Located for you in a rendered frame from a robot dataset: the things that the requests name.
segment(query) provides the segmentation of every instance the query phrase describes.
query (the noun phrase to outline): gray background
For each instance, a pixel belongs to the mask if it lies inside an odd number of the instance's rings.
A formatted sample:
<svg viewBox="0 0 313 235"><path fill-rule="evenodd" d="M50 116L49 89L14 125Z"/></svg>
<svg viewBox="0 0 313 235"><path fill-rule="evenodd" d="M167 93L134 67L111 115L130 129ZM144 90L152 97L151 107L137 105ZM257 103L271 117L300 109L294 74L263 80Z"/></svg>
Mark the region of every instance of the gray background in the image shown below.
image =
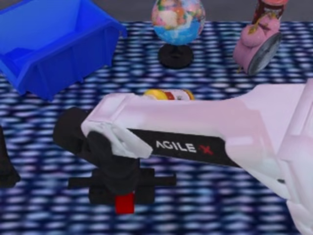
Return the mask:
<svg viewBox="0 0 313 235"><path fill-rule="evenodd" d="M0 0L0 8L21 0ZM120 21L149 21L155 0L93 0ZM208 21L250 21L257 0L202 0ZM290 0L283 21L313 21L313 0Z"/></svg>

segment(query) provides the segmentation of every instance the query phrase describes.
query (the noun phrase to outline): white robotic arm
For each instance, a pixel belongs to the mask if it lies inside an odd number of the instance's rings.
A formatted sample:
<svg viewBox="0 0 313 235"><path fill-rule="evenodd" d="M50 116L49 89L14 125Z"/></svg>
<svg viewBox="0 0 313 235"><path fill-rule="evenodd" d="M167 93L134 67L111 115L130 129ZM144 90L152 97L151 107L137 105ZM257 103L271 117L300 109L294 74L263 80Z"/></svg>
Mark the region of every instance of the white robotic arm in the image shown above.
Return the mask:
<svg viewBox="0 0 313 235"><path fill-rule="evenodd" d="M81 129L85 136L102 133L115 155L131 158L168 153L197 161L207 153L207 162L218 163L222 156L210 146L221 139L233 166L287 199L298 230L313 235L312 104L313 79L307 84L259 85L222 101L110 94Z"/></svg>

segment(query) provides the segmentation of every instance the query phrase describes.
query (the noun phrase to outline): black globe base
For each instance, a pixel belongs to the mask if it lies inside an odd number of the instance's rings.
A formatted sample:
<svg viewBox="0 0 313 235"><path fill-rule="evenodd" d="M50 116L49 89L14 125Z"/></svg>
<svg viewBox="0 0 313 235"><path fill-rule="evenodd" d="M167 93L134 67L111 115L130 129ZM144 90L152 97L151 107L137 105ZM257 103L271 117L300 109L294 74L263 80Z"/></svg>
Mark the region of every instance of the black globe base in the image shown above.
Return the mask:
<svg viewBox="0 0 313 235"><path fill-rule="evenodd" d="M179 70L192 63L194 54L189 46L165 44L158 51L158 60L166 68Z"/></svg>

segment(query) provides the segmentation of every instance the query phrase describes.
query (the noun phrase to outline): alarm clock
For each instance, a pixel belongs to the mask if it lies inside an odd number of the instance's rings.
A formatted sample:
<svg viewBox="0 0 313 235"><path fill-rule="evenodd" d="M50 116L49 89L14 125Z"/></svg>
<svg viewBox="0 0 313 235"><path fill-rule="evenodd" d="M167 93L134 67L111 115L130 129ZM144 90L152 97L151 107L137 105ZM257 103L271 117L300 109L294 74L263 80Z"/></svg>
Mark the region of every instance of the alarm clock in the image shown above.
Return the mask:
<svg viewBox="0 0 313 235"><path fill-rule="evenodd" d="M282 40L279 28L280 21L266 14L242 30L233 58L245 73L255 75L269 64Z"/></svg>

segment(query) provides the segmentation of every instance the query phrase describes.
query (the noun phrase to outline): blue plastic container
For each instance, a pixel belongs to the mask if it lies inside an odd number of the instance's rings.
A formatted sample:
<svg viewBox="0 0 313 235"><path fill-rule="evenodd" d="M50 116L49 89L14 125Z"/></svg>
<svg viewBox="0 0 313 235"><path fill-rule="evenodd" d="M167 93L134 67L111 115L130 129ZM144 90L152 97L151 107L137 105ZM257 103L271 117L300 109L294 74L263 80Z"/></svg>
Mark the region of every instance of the blue plastic container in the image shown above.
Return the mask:
<svg viewBox="0 0 313 235"><path fill-rule="evenodd" d="M19 94L52 100L110 66L125 27L92 0L24 0L0 11L0 71Z"/></svg>

